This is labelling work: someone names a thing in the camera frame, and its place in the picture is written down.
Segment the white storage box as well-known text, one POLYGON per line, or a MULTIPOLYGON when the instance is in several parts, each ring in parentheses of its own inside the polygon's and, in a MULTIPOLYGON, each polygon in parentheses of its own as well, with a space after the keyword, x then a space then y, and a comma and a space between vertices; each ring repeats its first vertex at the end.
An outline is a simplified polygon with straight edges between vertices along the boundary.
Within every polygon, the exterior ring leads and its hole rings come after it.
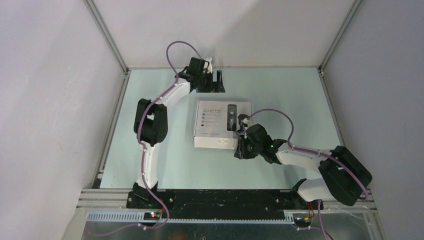
POLYGON ((250 101, 199 100, 193 134, 195 148, 235 150, 238 116, 251 115, 250 101))

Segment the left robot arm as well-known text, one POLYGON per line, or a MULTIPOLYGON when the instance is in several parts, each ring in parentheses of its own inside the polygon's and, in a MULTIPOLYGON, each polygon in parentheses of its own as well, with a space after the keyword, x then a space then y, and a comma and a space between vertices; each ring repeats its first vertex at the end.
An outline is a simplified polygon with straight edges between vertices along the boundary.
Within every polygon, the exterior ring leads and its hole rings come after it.
POLYGON ((141 98, 137 103, 134 132, 140 145, 140 172, 135 186, 141 188, 141 198, 150 200, 157 186, 157 163, 161 143, 168 126, 168 110, 188 94, 224 93, 222 71, 213 70, 213 59, 192 57, 189 64, 175 74, 174 81, 155 99, 141 98))

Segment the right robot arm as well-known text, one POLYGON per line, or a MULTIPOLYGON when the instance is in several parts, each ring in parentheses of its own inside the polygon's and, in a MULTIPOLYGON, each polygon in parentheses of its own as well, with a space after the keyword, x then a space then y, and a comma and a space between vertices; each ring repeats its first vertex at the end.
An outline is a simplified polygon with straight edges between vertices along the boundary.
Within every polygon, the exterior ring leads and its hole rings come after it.
POLYGON ((272 139, 260 124, 244 123, 234 134, 235 158, 249 160, 260 156, 269 164, 297 166, 320 174, 316 179, 299 180, 292 188, 305 202, 337 200, 353 206, 357 200, 367 198, 373 176, 345 146, 324 150, 296 146, 284 139, 272 139))

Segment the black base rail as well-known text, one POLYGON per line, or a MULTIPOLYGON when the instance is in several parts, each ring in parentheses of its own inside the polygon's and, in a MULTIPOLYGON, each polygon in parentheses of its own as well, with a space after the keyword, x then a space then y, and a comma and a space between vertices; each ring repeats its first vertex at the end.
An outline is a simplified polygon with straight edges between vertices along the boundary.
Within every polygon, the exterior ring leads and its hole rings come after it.
POLYGON ((158 209, 172 220, 285 220, 288 210, 318 210, 296 192, 279 189, 159 189, 128 193, 126 208, 158 209))

